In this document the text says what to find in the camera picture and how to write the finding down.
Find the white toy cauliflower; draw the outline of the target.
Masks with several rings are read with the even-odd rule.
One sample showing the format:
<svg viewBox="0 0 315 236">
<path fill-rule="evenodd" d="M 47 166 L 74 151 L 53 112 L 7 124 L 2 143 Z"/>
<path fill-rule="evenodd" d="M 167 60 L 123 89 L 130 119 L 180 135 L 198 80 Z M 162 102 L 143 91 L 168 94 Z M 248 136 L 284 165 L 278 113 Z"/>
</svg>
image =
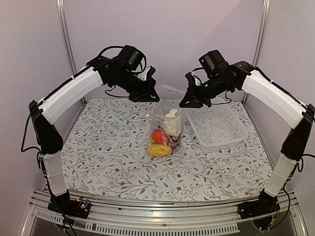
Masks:
<svg viewBox="0 0 315 236">
<path fill-rule="evenodd" d="M 171 109 L 163 118 L 164 131 L 169 136 L 180 136 L 181 116 L 179 109 Z"/>
</svg>

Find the clear zip top bag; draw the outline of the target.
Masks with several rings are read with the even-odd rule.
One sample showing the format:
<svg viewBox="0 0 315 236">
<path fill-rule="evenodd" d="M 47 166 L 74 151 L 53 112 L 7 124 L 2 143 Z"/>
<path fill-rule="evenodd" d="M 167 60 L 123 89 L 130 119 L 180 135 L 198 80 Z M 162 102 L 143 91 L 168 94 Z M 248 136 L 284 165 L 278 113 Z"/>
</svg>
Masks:
<svg viewBox="0 0 315 236">
<path fill-rule="evenodd" d="M 147 152 L 161 158 L 173 154 L 181 145 L 186 111 L 179 104 L 185 92 L 167 85 L 158 86 L 156 91 L 160 100 L 147 114 L 150 121 Z"/>
</svg>

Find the dark red toy grapes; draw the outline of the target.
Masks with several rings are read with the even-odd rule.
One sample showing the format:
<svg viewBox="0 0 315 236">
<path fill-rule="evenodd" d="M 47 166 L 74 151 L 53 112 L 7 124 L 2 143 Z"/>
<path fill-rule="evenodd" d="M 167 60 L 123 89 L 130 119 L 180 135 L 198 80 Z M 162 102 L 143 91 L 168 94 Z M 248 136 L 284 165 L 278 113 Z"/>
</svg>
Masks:
<svg viewBox="0 0 315 236">
<path fill-rule="evenodd" d="M 175 136 L 169 136 L 169 141 L 167 142 L 167 145 L 170 146 L 172 149 L 176 149 L 180 146 L 181 143 L 181 136 L 175 137 Z"/>
</svg>

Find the orange toy pumpkin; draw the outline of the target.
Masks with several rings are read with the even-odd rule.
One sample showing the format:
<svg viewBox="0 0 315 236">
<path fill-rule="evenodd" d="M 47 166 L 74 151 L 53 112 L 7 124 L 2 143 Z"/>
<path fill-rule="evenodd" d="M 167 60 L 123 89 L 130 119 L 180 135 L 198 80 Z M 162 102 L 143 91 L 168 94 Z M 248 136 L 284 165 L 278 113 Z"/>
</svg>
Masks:
<svg viewBox="0 0 315 236">
<path fill-rule="evenodd" d="M 151 137 L 157 141 L 157 143 L 159 144 L 163 144 L 164 140 L 163 140 L 163 132 L 160 129 L 155 129 L 152 134 Z"/>
</svg>

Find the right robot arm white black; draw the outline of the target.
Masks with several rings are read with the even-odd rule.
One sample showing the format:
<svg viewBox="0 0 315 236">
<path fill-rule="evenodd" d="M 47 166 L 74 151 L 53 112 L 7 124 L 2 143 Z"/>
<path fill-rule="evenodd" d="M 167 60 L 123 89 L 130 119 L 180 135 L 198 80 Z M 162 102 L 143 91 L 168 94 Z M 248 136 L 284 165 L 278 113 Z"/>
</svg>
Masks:
<svg viewBox="0 0 315 236">
<path fill-rule="evenodd" d="M 211 107 L 211 99 L 223 92 L 238 89 L 260 100 L 290 127 L 278 162 L 258 199 L 239 204 L 237 212 L 242 219 L 246 219 L 280 210 L 277 195 L 293 177 L 297 163 L 304 154 L 314 121 L 314 106 L 296 99 L 269 79 L 261 69 L 245 61 L 231 65 L 222 62 L 204 66 L 203 69 L 208 81 L 201 84 L 196 83 L 192 73 L 185 75 L 188 88 L 179 104 L 181 108 Z"/>
</svg>

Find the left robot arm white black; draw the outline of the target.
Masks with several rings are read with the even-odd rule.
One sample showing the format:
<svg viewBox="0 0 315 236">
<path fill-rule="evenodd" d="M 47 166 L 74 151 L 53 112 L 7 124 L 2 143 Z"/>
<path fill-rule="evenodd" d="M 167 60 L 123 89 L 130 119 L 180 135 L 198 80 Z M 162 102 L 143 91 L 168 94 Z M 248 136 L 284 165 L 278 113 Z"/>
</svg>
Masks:
<svg viewBox="0 0 315 236">
<path fill-rule="evenodd" d="M 158 102 L 156 81 L 152 78 L 155 68 L 148 66 L 139 75 L 134 73 L 139 62 L 122 57 L 108 59 L 97 56 L 77 74 L 71 76 L 57 89 L 39 102 L 29 104 L 30 115 L 40 146 L 41 167 L 51 194 L 52 204 L 62 213 L 70 213 L 78 204 L 70 199 L 63 178 L 61 150 L 63 138 L 55 128 L 56 121 L 74 103 L 89 92 L 103 86 L 118 86 L 125 90 L 133 102 Z"/>
</svg>

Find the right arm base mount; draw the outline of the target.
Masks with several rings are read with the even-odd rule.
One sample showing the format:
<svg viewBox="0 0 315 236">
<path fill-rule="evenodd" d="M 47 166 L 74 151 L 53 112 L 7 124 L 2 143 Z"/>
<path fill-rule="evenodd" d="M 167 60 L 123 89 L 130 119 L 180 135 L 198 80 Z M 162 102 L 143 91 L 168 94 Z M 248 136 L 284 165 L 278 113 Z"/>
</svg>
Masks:
<svg viewBox="0 0 315 236">
<path fill-rule="evenodd" d="M 252 219 L 253 225 L 260 231 L 266 231 L 272 228 L 279 216 L 280 205 L 278 198 L 262 197 L 255 201 L 246 201 L 240 203 L 237 207 L 237 213 L 241 219 Z"/>
</svg>

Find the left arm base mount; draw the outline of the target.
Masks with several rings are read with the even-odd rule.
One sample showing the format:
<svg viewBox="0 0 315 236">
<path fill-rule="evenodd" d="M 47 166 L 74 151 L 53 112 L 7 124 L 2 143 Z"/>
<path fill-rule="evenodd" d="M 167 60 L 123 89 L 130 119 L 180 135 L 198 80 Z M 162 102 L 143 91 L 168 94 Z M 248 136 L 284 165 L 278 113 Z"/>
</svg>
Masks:
<svg viewBox="0 0 315 236">
<path fill-rule="evenodd" d="M 52 196 L 48 204 L 48 209 L 66 216 L 87 219 L 90 213 L 91 202 L 80 197 L 72 200 L 69 193 L 60 196 Z"/>
</svg>

